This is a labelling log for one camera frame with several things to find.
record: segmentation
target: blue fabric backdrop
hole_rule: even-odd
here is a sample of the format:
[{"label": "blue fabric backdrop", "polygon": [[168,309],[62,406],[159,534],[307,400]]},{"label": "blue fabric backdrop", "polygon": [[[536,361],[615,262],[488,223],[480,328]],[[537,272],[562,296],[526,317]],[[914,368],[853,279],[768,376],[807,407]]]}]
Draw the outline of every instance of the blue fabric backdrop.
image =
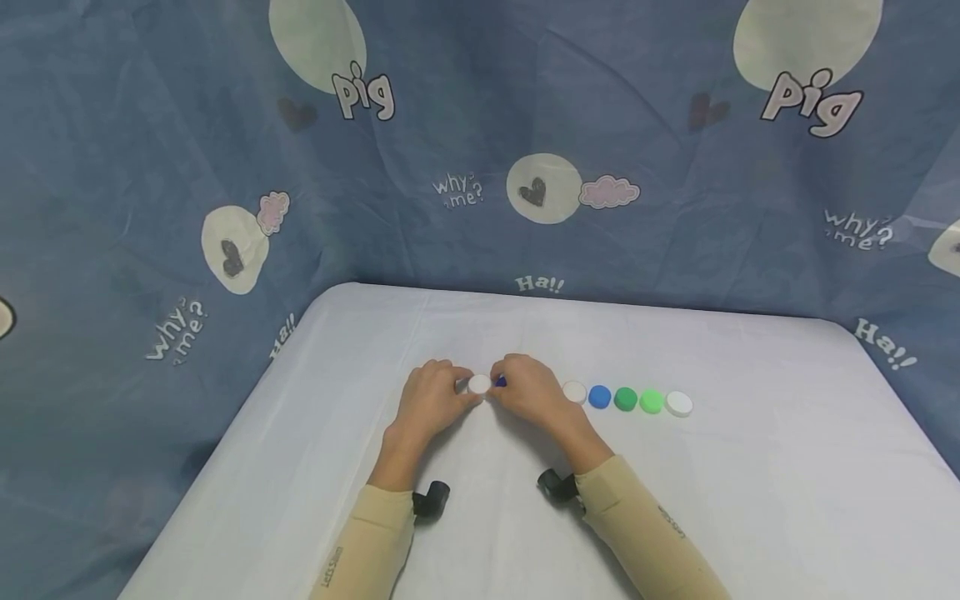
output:
[{"label": "blue fabric backdrop", "polygon": [[347,280],[835,321],[958,470],[958,24],[3,0],[0,597],[115,597]]}]

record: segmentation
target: dark blue bottle cap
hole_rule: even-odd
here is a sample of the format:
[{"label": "dark blue bottle cap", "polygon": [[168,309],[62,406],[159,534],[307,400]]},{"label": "dark blue bottle cap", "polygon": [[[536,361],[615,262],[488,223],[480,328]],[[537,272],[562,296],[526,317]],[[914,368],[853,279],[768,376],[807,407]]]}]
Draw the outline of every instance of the dark blue bottle cap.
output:
[{"label": "dark blue bottle cap", "polygon": [[595,385],[590,388],[590,394],[587,396],[587,400],[590,406],[594,408],[607,408],[610,406],[611,396],[610,389],[602,385]]}]

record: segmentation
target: black clip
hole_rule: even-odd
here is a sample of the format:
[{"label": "black clip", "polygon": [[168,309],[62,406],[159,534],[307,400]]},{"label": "black clip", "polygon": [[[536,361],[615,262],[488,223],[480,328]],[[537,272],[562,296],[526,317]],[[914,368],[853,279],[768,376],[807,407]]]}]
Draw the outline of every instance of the black clip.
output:
[{"label": "black clip", "polygon": [[574,475],[571,474],[566,479],[561,479],[557,471],[552,468],[544,471],[537,479],[537,487],[540,488],[546,499],[553,504],[564,504],[579,494],[577,492],[577,479]]},{"label": "black clip", "polygon": [[426,495],[414,492],[414,515],[426,520],[437,520],[444,515],[446,499],[450,497],[450,486],[443,481],[430,484]]}]

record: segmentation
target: light green bottle cap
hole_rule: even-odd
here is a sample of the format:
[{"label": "light green bottle cap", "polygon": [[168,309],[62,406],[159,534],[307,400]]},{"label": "light green bottle cap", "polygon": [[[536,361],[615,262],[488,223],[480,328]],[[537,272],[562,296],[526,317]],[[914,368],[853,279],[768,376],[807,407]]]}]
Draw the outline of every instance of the light green bottle cap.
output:
[{"label": "light green bottle cap", "polygon": [[630,388],[620,388],[613,397],[613,403],[620,410],[630,412],[636,408],[636,392]]},{"label": "light green bottle cap", "polygon": [[643,412],[655,415],[663,409],[663,394],[657,390],[644,390],[640,396],[640,408]]}]

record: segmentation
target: white sheet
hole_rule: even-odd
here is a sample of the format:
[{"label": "white sheet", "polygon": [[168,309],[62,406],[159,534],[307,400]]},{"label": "white sheet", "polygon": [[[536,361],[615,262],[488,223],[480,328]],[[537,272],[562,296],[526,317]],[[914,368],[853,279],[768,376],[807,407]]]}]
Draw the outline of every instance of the white sheet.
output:
[{"label": "white sheet", "polygon": [[[733,598],[960,594],[960,483],[850,333],[822,321],[347,284],[317,299],[121,595],[301,600],[372,468],[407,373],[528,352],[563,383],[679,389],[685,420],[590,419]],[[632,598],[536,488],[565,474],[485,403],[425,464],[452,488],[395,600]]]}]

